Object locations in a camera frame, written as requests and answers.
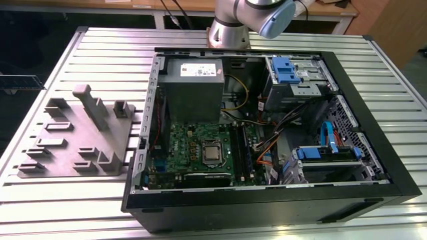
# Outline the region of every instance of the green motherboard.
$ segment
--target green motherboard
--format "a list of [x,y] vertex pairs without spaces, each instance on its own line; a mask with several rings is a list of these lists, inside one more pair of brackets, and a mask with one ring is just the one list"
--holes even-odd
[[[230,124],[173,124],[166,173],[229,173],[235,179]],[[258,143],[257,126],[245,126],[246,140]],[[257,184],[255,178],[233,181],[234,186]]]

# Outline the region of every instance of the motherboard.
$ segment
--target motherboard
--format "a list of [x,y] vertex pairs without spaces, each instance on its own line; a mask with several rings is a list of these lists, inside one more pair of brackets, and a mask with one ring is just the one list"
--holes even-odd
[[253,156],[257,131],[253,124],[173,124],[169,157],[153,162],[157,172],[150,175],[150,188],[263,184]]

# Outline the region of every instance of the slotted aluminum surface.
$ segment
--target slotted aluminum surface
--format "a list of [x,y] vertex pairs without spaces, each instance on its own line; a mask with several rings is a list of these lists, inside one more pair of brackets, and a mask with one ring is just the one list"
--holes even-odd
[[[15,165],[22,150],[47,118],[50,97],[72,96],[75,84],[88,83],[92,96],[104,104],[127,100],[139,112],[134,118],[128,147],[138,144],[149,71],[154,47],[207,47],[206,31],[90,28],[76,33],[2,157],[0,236],[11,239],[422,239],[427,236],[427,114],[407,80],[390,68],[373,42],[361,36],[283,34],[267,40],[251,34],[254,49],[322,50],[337,54],[369,108],[425,195],[395,206],[382,207],[362,217],[325,225],[297,225],[181,232],[151,235],[120,204],[126,171],[120,176],[20,179]],[[127,152],[130,161],[133,152]]]

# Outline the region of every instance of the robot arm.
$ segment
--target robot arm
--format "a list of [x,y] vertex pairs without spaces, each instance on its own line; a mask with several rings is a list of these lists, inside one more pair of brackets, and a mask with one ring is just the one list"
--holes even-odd
[[209,33],[213,48],[245,49],[250,46],[249,28],[275,38],[295,14],[294,0],[217,0],[215,20]]

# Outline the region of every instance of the yellow wire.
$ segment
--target yellow wire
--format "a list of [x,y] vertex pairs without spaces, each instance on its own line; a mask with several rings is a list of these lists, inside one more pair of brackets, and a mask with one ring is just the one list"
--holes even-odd
[[235,79],[241,83],[241,85],[242,85],[242,87],[245,88],[245,91],[246,91],[246,98],[245,98],[243,103],[239,106],[233,107],[233,108],[222,108],[221,109],[222,111],[233,111],[233,110],[237,110],[237,109],[242,108],[243,105],[247,104],[249,99],[250,99],[250,90],[249,90],[247,86],[243,84],[243,82],[241,81],[241,79],[237,78],[234,75],[227,74],[225,76],[230,76],[233,79]]

